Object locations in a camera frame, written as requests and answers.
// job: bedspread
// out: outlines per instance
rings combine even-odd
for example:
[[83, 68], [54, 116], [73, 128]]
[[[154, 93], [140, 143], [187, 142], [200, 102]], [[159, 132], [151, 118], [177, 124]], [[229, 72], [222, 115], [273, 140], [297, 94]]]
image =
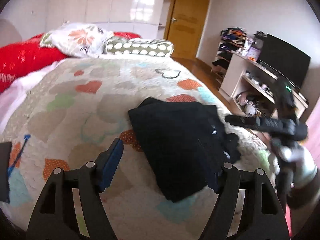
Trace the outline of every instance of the bedspread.
[[[31, 135], [9, 179], [11, 202], [0, 203], [7, 217], [27, 229], [36, 200], [54, 168], [80, 168], [120, 137], [124, 154], [111, 186], [100, 195], [117, 237], [198, 239], [217, 195], [205, 187], [172, 203], [161, 194], [127, 114], [147, 97], [215, 104], [222, 121], [229, 114], [203, 83], [170, 58], [67, 59], [30, 91], [0, 137], [0, 141], [13, 142], [12, 162], [24, 136]], [[239, 136], [242, 156], [235, 166], [268, 171], [266, 146], [243, 128], [225, 127], [227, 133]], [[230, 234], [237, 231], [243, 198], [244, 192], [240, 192]], [[87, 234], [77, 190], [74, 199], [79, 228]]]

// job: polka dot pillow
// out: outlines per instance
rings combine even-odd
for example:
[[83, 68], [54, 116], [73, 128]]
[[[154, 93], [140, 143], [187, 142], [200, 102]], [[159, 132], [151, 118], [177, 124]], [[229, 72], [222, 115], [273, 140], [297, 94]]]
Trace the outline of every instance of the polka dot pillow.
[[115, 36], [107, 40], [105, 53], [110, 55], [137, 54], [153, 57], [170, 57], [173, 49], [173, 44], [167, 40], [127, 40]]

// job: wooden floor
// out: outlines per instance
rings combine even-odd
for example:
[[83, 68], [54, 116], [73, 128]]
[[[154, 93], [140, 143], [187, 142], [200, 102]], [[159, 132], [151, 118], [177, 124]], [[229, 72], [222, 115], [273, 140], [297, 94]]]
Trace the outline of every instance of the wooden floor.
[[173, 58], [173, 60], [186, 67], [231, 111], [229, 102], [218, 92], [220, 84], [216, 81], [216, 74], [210, 72], [210, 67], [208, 65], [198, 60], [193, 61], [183, 58]]

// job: television screen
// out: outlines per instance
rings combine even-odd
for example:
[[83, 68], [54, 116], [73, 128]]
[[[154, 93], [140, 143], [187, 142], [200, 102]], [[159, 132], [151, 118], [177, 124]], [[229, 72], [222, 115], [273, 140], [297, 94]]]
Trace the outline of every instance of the television screen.
[[262, 65], [269, 65], [299, 89], [306, 77], [310, 59], [301, 50], [270, 34], [264, 41], [259, 57]]

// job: wooden door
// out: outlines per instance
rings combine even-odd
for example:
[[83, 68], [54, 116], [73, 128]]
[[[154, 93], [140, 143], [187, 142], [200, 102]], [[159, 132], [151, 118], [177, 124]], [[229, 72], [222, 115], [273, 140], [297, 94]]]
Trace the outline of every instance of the wooden door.
[[168, 40], [172, 57], [195, 59], [210, 0], [175, 0]]

